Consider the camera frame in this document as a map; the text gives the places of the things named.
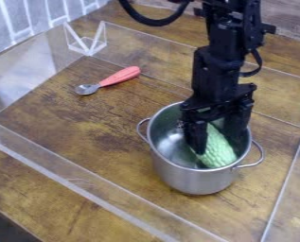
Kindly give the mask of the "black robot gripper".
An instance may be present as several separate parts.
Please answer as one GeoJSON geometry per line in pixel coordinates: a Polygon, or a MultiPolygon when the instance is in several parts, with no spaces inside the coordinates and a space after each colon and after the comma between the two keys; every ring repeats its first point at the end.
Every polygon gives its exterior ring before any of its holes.
{"type": "Polygon", "coordinates": [[[223,134],[238,155],[248,146],[248,122],[254,108],[258,85],[240,84],[243,60],[216,58],[208,46],[195,52],[192,88],[193,95],[180,106],[187,142],[195,153],[205,153],[208,123],[223,117],[223,134]]]}

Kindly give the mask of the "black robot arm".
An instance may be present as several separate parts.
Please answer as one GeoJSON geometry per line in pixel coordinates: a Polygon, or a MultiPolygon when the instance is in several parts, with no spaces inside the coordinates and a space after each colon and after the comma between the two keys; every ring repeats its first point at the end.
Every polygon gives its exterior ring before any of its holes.
{"type": "Polygon", "coordinates": [[[208,124],[224,121],[222,133],[239,138],[247,130],[258,85],[240,79],[259,71],[242,70],[246,57],[263,58],[258,48],[276,26],[262,19],[262,0],[203,0],[210,44],[195,52],[193,95],[181,105],[185,139],[197,154],[208,147],[208,124]]]}

